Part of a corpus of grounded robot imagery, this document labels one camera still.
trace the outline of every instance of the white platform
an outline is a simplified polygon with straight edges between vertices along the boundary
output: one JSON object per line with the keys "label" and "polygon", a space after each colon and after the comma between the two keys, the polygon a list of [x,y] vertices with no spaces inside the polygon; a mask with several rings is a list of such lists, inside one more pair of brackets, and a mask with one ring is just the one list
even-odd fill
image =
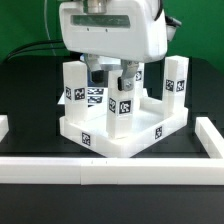
{"label": "white platform", "polygon": [[144,97],[144,64],[133,77],[130,91],[118,90],[122,70],[110,71],[106,100],[91,108],[86,65],[64,63],[66,94],[61,135],[112,158],[129,158],[155,144],[187,124],[184,102],[188,61],[180,56],[166,58],[162,100]]}
{"label": "white platform", "polygon": [[[163,103],[149,97],[141,99],[140,109],[133,112],[131,134],[126,138],[112,139],[106,131],[107,104],[88,108],[88,118],[82,125],[69,123],[60,118],[61,134],[106,157],[128,158],[159,140],[179,130],[187,124],[188,109],[183,108],[173,116],[164,119]],[[158,128],[162,134],[156,138]],[[83,133],[90,138],[90,143],[83,143]]]}

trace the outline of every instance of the white pillar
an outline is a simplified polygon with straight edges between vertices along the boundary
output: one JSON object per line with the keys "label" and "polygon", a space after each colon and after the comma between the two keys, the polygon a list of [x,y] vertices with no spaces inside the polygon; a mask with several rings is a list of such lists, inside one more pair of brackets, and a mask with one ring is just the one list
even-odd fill
{"label": "white pillar", "polygon": [[165,59],[163,104],[164,118],[184,107],[189,59],[180,56]]}
{"label": "white pillar", "polygon": [[75,61],[63,64],[65,117],[69,123],[81,124],[87,118],[87,67]]}
{"label": "white pillar", "polygon": [[106,130],[111,138],[124,138],[131,133],[135,88],[131,91],[118,90],[118,77],[122,71],[109,72],[108,108]]}

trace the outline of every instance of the white foam block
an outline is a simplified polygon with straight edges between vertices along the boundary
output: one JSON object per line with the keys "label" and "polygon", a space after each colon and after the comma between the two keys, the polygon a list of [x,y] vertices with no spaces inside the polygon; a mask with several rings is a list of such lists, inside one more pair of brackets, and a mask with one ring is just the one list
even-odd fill
{"label": "white foam block", "polygon": [[8,118],[6,115],[0,115],[0,142],[9,131]]}
{"label": "white foam block", "polygon": [[180,56],[165,59],[163,103],[164,116],[184,107],[189,59]]}
{"label": "white foam block", "polygon": [[195,133],[210,158],[224,159],[224,139],[207,117],[196,119]]}
{"label": "white foam block", "polygon": [[121,75],[122,71],[109,72],[106,129],[113,139],[127,137],[132,129],[135,91],[118,90],[117,83]]}
{"label": "white foam block", "polygon": [[88,109],[86,64],[79,61],[64,63],[63,75],[66,119],[71,123],[82,123]]}
{"label": "white foam block", "polygon": [[0,164],[0,183],[81,183],[81,160],[1,157]]}

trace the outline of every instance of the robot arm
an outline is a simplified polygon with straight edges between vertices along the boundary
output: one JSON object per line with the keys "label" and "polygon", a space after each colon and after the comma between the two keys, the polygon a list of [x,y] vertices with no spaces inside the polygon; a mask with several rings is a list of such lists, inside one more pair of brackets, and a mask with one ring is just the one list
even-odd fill
{"label": "robot arm", "polygon": [[[60,22],[68,50],[122,60],[118,88],[124,91],[133,88],[138,62],[164,58],[167,40],[180,25],[170,19],[167,26],[162,0],[66,2],[60,6]],[[100,74],[97,60],[85,58],[90,71]]]}

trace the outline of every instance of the white base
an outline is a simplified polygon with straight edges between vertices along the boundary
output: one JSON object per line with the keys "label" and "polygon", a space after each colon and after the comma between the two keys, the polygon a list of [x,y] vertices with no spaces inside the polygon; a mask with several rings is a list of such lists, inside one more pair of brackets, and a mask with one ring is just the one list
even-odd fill
{"label": "white base", "polygon": [[8,118],[6,115],[0,115],[0,142],[9,131]]}
{"label": "white base", "polygon": [[[133,112],[132,132],[126,138],[112,139],[106,132],[107,104],[88,108],[87,121],[81,125],[60,118],[61,135],[106,157],[129,158],[167,137],[187,124],[188,109],[182,108],[164,119],[162,101],[145,97],[140,109]],[[162,127],[161,137],[156,130]],[[90,137],[90,145],[83,143],[83,133]]]}

